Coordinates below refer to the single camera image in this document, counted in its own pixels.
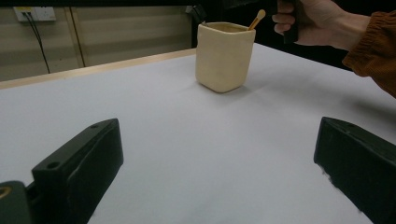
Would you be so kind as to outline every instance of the corduroy sleeve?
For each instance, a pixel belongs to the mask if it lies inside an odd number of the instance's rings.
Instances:
[[[361,77],[371,77],[396,98],[396,10],[373,13],[366,33],[343,64]]]

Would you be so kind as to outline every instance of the beige cup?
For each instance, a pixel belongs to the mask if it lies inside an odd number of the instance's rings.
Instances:
[[[228,22],[198,26],[195,77],[215,92],[234,90],[247,79],[256,31]]]

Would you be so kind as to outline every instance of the white outlet plate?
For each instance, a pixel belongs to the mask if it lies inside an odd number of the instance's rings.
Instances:
[[[30,12],[34,21],[56,21],[53,7],[14,7],[18,21],[28,21],[23,13]]]

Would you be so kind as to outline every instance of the beige wall panel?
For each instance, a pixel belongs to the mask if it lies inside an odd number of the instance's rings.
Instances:
[[[77,14],[87,65],[191,47],[185,7],[78,7]]]
[[[36,23],[51,73],[78,68],[64,9],[54,10],[56,21]],[[47,73],[29,23],[17,21],[12,7],[0,7],[0,81]]]

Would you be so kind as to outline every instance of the power cord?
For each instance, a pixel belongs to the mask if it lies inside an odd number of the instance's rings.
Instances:
[[[43,43],[41,42],[41,36],[40,33],[38,32],[37,26],[35,25],[35,20],[32,17],[32,13],[22,12],[22,15],[26,17],[26,19],[29,21],[29,24],[32,27],[33,32],[35,33],[35,38],[37,38],[38,44],[40,45],[41,53],[43,54],[44,62],[46,63],[47,66],[47,71],[50,73],[49,63],[47,62],[47,57],[44,52]]]

